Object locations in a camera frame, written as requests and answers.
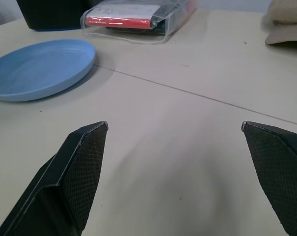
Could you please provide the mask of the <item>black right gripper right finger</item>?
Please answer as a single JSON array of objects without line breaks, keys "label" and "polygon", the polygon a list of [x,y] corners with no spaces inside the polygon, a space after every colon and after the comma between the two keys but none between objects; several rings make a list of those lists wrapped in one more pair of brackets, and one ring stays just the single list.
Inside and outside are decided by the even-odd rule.
[{"label": "black right gripper right finger", "polygon": [[242,124],[256,174],[289,236],[297,236],[297,134],[265,124]]}]

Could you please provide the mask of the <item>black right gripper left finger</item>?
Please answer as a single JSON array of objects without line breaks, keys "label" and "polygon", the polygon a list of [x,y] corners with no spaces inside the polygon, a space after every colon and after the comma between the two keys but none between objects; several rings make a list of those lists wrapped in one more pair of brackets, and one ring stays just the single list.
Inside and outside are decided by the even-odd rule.
[{"label": "black right gripper left finger", "polygon": [[0,226],[0,236],[81,236],[98,187],[108,124],[70,133],[36,173]]}]

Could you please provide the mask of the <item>blue round plate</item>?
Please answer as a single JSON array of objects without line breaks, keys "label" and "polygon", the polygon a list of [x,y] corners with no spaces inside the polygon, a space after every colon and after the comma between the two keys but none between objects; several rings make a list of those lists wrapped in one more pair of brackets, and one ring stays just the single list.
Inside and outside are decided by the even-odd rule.
[{"label": "blue round plate", "polygon": [[94,65],[96,49],[84,40],[33,44],[0,57],[0,101],[45,98],[78,83]]}]

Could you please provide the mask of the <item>beige folded cloth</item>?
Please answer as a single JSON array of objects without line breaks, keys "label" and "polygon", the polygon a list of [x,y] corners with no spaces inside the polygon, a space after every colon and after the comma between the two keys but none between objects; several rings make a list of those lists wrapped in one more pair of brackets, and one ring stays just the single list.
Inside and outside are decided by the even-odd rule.
[{"label": "beige folded cloth", "polygon": [[266,44],[297,42],[297,0],[271,0],[267,18],[273,23],[273,29]]}]

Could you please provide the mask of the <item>red flat package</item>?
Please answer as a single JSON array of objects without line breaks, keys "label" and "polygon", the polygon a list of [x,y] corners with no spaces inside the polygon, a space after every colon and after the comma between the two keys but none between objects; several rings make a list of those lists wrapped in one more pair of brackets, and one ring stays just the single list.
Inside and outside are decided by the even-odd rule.
[{"label": "red flat package", "polygon": [[142,18],[87,17],[88,26],[109,28],[151,29],[151,20]]}]

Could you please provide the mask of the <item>black box with blue base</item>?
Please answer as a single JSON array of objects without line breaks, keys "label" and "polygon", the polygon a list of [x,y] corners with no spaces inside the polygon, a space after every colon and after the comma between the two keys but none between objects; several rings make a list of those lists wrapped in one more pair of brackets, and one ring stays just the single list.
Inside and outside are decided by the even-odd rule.
[{"label": "black box with blue base", "polygon": [[81,28],[81,16],[104,0],[16,0],[27,26],[35,31]]}]

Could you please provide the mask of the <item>clear plastic zipper pouch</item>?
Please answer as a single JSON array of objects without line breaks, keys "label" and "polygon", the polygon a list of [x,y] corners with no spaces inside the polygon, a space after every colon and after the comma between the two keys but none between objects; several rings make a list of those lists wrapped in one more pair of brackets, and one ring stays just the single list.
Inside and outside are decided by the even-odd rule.
[{"label": "clear plastic zipper pouch", "polygon": [[196,9],[196,0],[103,0],[83,13],[81,29],[85,35],[164,43]]}]

